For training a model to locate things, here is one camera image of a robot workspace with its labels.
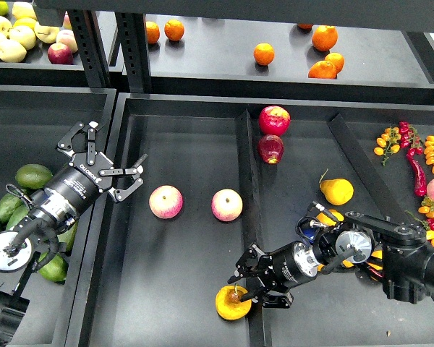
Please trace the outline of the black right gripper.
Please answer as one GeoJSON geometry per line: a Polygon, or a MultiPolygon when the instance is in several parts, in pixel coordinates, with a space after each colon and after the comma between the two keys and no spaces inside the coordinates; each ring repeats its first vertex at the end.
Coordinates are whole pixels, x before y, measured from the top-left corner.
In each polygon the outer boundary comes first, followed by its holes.
{"type": "Polygon", "coordinates": [[[261,303],[264,308],[290,308],[294,302],[290,289],[317,278],[317,259],[312,247],[293,241],[265,253],[256,243],[251,243],[236,262],[234,274],[227,283],[262,276],[264,286],[249,290],[239,300],[261,303]]]}

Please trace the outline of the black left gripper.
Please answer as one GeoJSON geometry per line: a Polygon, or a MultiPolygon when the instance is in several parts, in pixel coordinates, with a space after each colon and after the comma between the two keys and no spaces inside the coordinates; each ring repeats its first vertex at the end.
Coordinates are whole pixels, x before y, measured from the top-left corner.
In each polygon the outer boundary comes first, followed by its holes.
{"type": "Polygon", "coordinates": [[[148,154],[143,154],[131,168],[112,168],[114,163],[104,153],[96,151],[96,137],[106,123],[78,121],[58,141],[56,149],[71,158],[44,186],[45,193],[62,196],[71,206],[68,213],[82,215],[103,192],[108,192],[113,201],[123,202],[143,185],[141,174],[143,162],[148,154]],[[118,188],[113,182],[128,178],[127,188],[118,188]]]}

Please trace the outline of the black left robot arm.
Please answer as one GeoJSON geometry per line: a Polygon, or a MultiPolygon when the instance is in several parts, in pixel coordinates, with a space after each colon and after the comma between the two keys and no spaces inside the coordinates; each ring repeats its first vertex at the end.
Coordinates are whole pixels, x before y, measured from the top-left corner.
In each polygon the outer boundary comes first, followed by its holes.
{"type": "Polygon", "coordinates": [[[57,144],[57,150],[69,157],[68,164],[32,195],[7,188],[27,205],[28,212],[11,231],[0,233],[0,273],[22,273],[10,294],[0,291],[0,346],[11,341],[27,311],[29,301],[21,294],[30,276],[66,250],[58,236],[73,227],[103,193],[122,202],[143,183],[142,162],[147,155],[130,168],[115,168],[95,148],[100,129],[94,121],[76,123],[57,144]]]}

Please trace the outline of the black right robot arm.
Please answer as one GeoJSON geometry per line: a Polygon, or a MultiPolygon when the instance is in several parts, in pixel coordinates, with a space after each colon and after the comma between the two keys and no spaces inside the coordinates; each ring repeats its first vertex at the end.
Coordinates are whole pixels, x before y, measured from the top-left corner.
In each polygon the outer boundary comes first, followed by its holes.
{"type": "Polygon", "coordinates": [[[241,301],[287,309],[294,300],[291,289],[338,270],[345,260],[379,282],[390,300],[417,304],[434,294],[434,246],[423,227],[354,211],[339,220],[316,201],[309,208],[330,218],[332,225],[305,215],[297,221],[293,242],[272,252],[249,245],[227,281],[234,286],[243,278],[256,280],[241,301]]]}

